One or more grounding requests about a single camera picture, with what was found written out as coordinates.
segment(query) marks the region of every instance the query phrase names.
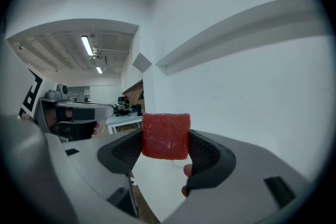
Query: white ceiling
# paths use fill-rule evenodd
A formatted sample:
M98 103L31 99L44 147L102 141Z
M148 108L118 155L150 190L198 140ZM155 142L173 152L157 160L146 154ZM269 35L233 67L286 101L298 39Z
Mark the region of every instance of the white ceiling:
M128 52L133 35L103 29L58 30L34 35L15 35L8 39L9 44L20 59L39 71L80 68L83 71L95 69L81 41L88 36L91 47L114 49ZM96 61L104 73L120 74L125 56L107 56Z
M54 22L28 29L11 37L8 42L24 63L29 63L40 71L80 68L94 69L81 42L82 35L90 37L91 46L105 49L129 51L137 26L113 25L113 21L77 20ZM107 57L107 65L99 61L104 73L120 74L125 57Z

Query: ceiling light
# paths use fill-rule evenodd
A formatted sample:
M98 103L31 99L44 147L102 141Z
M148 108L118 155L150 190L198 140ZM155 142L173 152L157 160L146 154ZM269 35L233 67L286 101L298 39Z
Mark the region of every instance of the ceiling light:
M82 41L83 41L84 47L86 48L86 51L88 52L88 55L92 56L93 53L92 53L92 50L91 50L91 47L90 47L88 37L87 36L82 36Z

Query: desk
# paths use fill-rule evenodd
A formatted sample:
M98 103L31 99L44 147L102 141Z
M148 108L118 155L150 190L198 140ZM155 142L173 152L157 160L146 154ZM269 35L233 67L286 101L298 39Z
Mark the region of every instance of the desk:
M128 115L119 117L113 115L106 120L106 125L109 129L109 133L113 134L117 132L116 127L131 123L136 123L138 125L138 128L140 128L140 122L142 122L142 116L137 116L137 112L133 112Z

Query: ceiling panel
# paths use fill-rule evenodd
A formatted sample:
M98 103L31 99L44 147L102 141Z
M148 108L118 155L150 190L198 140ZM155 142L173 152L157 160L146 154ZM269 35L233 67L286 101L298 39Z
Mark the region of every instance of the ceiling panel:
M21 60L33 65L40 71L80 68L83 71L101 66L103 72L120 74L127 54L121 56L102 56L95 59L94 66L81 41L81 36L88 36L91 47L112 49L127 52L133 40L133 35L112 30L83 29L59 30L53 33L39 34L27 37L18 35L11 37L8 42L14 48Z

